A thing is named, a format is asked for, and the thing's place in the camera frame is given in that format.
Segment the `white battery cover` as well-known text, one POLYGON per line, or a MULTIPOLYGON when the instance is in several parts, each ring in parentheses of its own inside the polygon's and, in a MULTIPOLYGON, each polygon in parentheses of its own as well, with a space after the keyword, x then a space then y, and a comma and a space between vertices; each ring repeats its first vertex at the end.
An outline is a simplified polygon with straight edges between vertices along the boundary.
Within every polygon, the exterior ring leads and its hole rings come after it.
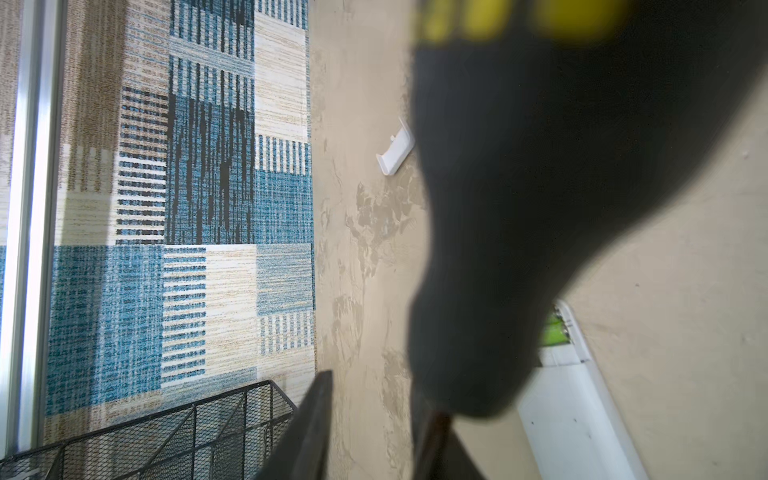
POLYGON ((377 163, 385 176, 393 176, 415 147, 413 136, 407 122, 400 117, 400 129, 390 137, 390 145, 383 154, 377 154, 377 163))

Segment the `black yellow screwdriver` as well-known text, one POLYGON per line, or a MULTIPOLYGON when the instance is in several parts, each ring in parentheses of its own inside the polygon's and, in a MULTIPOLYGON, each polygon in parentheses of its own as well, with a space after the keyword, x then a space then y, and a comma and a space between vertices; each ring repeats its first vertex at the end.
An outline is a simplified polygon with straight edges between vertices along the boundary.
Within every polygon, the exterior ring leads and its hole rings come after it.
POLYGON ((418 1, 430 206, 407 352, 439 411, 492 417, 555 298, 676 195, 767 62, 763 1, 418 1))

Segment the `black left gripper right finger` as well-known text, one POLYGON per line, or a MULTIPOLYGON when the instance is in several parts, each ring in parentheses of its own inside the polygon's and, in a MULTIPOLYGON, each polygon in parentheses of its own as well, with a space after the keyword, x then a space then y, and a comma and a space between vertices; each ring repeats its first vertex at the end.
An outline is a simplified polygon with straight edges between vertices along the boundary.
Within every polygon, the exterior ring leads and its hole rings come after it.
POLYGON ((484 479, 453 430, 453 417, 437 411, 419 389, 410 392, 413 479, 484 479))

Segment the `green battery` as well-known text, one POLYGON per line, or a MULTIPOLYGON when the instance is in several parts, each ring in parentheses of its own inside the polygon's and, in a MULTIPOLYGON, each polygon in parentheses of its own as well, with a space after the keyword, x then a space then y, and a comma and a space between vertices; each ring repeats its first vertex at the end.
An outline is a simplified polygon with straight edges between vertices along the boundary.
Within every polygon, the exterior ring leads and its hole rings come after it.
POLYGON ((542 347, 552 347, 570 343, 570 335, 564 320, 552 313, 545 322, 541 336, 542 347))

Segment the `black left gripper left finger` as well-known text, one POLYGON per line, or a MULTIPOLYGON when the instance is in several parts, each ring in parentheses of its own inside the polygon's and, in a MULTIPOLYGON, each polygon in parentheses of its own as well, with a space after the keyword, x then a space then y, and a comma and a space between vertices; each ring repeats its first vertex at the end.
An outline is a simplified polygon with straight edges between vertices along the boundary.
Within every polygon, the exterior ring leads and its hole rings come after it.
POLYGON ((333 373, 321 371, 256 479, 320 480, 327 477, 332 400, 333 373))

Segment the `white remote control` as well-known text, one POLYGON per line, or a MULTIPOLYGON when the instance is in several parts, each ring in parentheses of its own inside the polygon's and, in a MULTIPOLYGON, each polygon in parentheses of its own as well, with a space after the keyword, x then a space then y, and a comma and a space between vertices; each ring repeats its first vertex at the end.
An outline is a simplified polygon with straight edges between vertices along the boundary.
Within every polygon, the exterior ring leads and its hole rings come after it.
POLYGON ((564 320, 570 343, 540 347, 539 365, 517 404, 541 477, 646 479, 573 311, 558 300, 552 313, 564 320))

